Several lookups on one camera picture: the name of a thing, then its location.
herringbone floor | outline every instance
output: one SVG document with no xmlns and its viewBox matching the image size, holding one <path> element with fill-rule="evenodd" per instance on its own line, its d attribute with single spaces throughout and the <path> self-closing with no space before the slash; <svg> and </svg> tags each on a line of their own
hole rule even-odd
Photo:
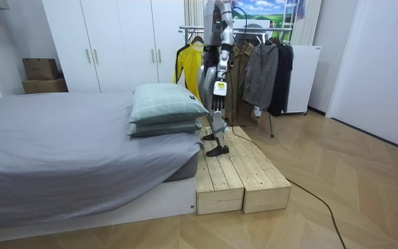
<svg viewBox="0 0 398 249">
<path fill-rule="evenodd" d="M 398 148 L 309 112 L 245 128 L 289 179 L 333 209 L 348 248 L 398 249 Z M 341 244 L 326 207 L 294 186 L 286 210 L 195 214 L 0 243 L 10 249 L 299 248 Z"/>
</svg>

wooden platform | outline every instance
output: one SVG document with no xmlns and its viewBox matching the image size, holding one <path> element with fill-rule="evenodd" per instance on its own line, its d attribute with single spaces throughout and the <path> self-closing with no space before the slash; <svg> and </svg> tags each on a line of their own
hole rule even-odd
<svg viewBox="0 0 398 249">
<path fill-rule="evenodd" d="M 208 130 L 202 129 L 201 136 Z M 240 127 L 234 127 L 234 133 L 251 140 Z M 230 153 L 216 158 L 205 156 L 216 142 L 204 141 L 197 174 L 198 214 L 240 209 L 248 214 L 287 207 L 291 185 L 255 144 L 238 136 L 226 133 Z"/>
</svg>

black coat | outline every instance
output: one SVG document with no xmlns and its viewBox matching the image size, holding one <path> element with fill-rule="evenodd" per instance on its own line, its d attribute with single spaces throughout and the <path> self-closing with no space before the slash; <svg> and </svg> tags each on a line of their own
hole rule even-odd
<svg viewBox="0 0 398 249">
<path fill-rule="evenodd" d="M 294 54 L 291 46 L 280 43 L 276 43 L 276 45 L 279 54 L 279 62 L 276 79 L 274 80 L 273 97 L 269 104 L 268 112 L 277 117 L 282 114 L 282 111 L 287 111 Z"/>
</svg>

black cable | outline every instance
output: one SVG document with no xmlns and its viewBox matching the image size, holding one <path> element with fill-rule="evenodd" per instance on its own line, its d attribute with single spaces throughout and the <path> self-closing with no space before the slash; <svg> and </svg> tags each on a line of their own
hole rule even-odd
<svg viewBox="0 0 398 249">
<path fill-rule="evenodd" d="M 244 137 L 242 137 L 242 136 L 236 135 L 236 134 L 234 133 L 233 127 L 231 127 L 231 130 L 233 131 L 233 134 L 234 134 L 235 136 L 237 136 L 237 137 L 239 137 L 239 138 L 243 138 L 243 139 L 245 139 L 245 140 L 248 141 L 248 142 L 251 142 L 253 145 L 256 145 L 256 146 L 260 149 L 260 147 L 259 147 L 255 142 L 253 142 L 253 141 L 251 141 L 251 140 L 249 140 L 249 139 L 246 139 L 246 138 L 244 138 Z M 343 239 L 342 239 L 342 235 L 340 234 L 339 229 L 337 228 L 336 219 L 334 218 L 334 214 L 332 213 L 331 207 L 330 207 L 324 200 L 322 200 L 321 198 L 319 198 L 317 195 L 311 193 L 311 191 L 305 189 L 304 187 L 300 186 L 299 184 L 295 183 L 294 181 L 291 181 L 291 180 L 288 179 L 288 178 L 286 178 L 286 179 L 287 179 L 289 182 L 291 182 L 292 184 L 294 184 L 294 185 L 296 185 L 297 187 L 301 188 L 303 191 L 305 191 L 305 192 L 307 192 L 308 194 L 311 194 L 312 196 L 316 197 L 316 198 L 317 198 L 318 200 L 320 200 L 323 204 L 325 204 L 325 206 L 326 206 L 326 207 L 328 208 L 328 210 L 330 211 L 332 223 L 333 223 L 333 225 L 334 225 L 334 228 L 336 229 L 337 236 L 339 237 L 339 240 L 340 240 L 340 242 L 342 243 L 343 249 L 346 249 L 345 243 L 343 242 Z"/>
<path fill-rule="evenodd" d="M 332 210 L 330 208 L 330 206 L 322 199 L 320 199 L 317 195 L 311 193 L 309 190 L 305 189 L 304 187 L 300 186 L 299 184 L 295 183 L 294 181 L 291 181 L 290 179 L 287 178 L 287 180 L 289 182 L 291 182 L 292 184 L 296 185 L 297 187 L 301 188 L 302 190 L 304 190 L 305 192 L 307 192 L 308 194 L 311 194 L 312 196 L 316 197 L 318 200 L 320 200 L 321 202 L 323 202 L 323 204 L 325 204 L 325 206 L 328 208 L 328 210 L 330 211 L 331 214 L 331 219 L 332 219 L 332 223 L 334 224 L 334 228 L 336 229 L 336 233 L 337 236 L 339 236 L 340 242 L 342 243 L 342 246 L 344 249 L 346 249 L 345 243 L 343 242 L 342 236 L 340 235 L 339 229 L 337 228 L 337 223 L 336 223 L 336 219 L 334 218 L 334 215 L 332 213 Z"/>
<path fill-rule="evenodd" d="M 243 41 L 245 41 L 245 36 L 247 35 L 248 20 L 247 20 L 247 13 L 242 8 L 239 8 L 239 7 L 235 6 L 235 7 L 233 7 L 232 10 L 234 10 L 234 9 L 238 9 L 238 10 L 242 11 L 243 14 L 245 15 L 245 31 L 244 31 L 243 36 L 242 36 L 242 43 L 239 45 L 239 54 L 234 58 L 234 59 L 236 59 L 241 54 L 240 50 L 242 49 Z"/>
<path fill-rule="evenodd" d="M 245 25 L 245 33 L 244 33 L 244 39 L 243 40 L 245 40 L 245 34 L 247 33 L 247 25 Z M 239 57 L 239 55 L 242 53 L 242 45 L 240 45 L 240 48 L 239 48 L 239 54 L 235 57 L 235 58 L 233 58 L 233 61 L 237 58 L 237 57 Z M 231 68 L 230 70 L 229 70 L 229 78 L 230 78 L 230 80 L 231 80 L 231 125 L 234 125 L 234 113 L 233 113 L 233 107 L 234 107 L 234 90 L 233 90 L 233 78 L 232 78 L 232 76 L 231 76 L 231 71 L 233 70 L 233 68 Z M 238 70 L 238 80 L 239 80 L 239 78 L 240 78 L 240 69 Z M 248 141 L 248 142 L 251 142 L 253 145 L 256 145 L 259 149 L 260 149 L 260 147 L 255 143 L 255 142 L 253 142 L 253 141 L 251 141 L 251 140 L 249 140 L 249 139 L 246 139 L 246 138 L 244 138 L 244 137 L 242 137 L 242 136 L 239 136 L 239 135 L 236 135 L 235 133 L 234 133 L 234 129 L 233 129 L 233 126 L 231 126 L 231 131 L 232 131 L 232 133 L 233 133 L 233 135 L 235 135 L 235 136 L 237 136 L 237 137 L 239 137 L 239 138 L 243 138 L 243 139 L 245 139 L 246 141 Z M 294 185 L 296 185 L 297 187 L 299 187 L 299 188 L 301 188 L 302 190 L 304 190 L 305 192 L 307 192 L 308 194 L 311 194 L 312 196 L 314 196 L 314 197 L 316 197 L 318 200 L 320 200 L 323 204 L 325 204 L 325 206 L 328 208 L 328 210 L 330 211 L 330 214 L 331 214 L 331 219 L 332 219 L 332 223 L 333 223 L 333 225 L 334 225 L 334 228 L 336 229 L 336 233 L 337 233 L 337 236 L 339 237 L 339 240 L 340 240 L 340 242 L 342 243 L 342 246 L 343 246 L 343 249 L 346 249 L 346 246 L 345 246 L 345 243 L 343 242 L 343 239 L 342 239 L 342 236 L 341 236 L 341 234 L 340 234 L 340 232 L 339 232 L 339 229 L 337 228 L 337 223 L 336 223 L 336 219 L 334 218 L 334 214 L 332 213 L 332 210 L 331 210 L 331 207 L 324 201 L 324 200 L 322 200 L 322 199 L 320 199 L 317 195 L 315 195 L 315 194 L 313 194 L 313 193 L 311 193 L 311 191 L 309 191 L 309 190 L 307 190 L 307 189 L 305 189 L 304 187 L 302 187 L 302 186 L 300 186 L 299 184 L 297 184 L 297 183 L 295 183 L 294 181 L 291 181 L 290 179 L 288 179 L 288 178 L 286 178 L 289 182 L 291 182 L 291 183 L 293 183 Z"/>
</svg>

robot leg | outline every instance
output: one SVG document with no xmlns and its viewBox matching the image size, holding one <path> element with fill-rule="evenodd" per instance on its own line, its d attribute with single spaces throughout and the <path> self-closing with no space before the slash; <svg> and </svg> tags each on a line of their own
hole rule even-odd
<svg viewBox="0 0 398 249">
<path fill-rule="evenodd" d="M 207 74 L 204 76 L 204 67 L 201 66 L 201 72 L 198 74 L 199 95 L 204 107 L 209 111 L 208 121 L 210 123 L 212 134 L 205 136 L 204 140 L 215 140 L 218 146 L 207 152 L 207 156 L 219 156 L 229 153 L 229 149 L 224 145 L 224 131 L 227 123 L 223 120 L 222 109 L 223 103 L 218 104 L 214 99 L 213 89 L 216 81 L 216 67 L 208 68 Z"/>
</svg>

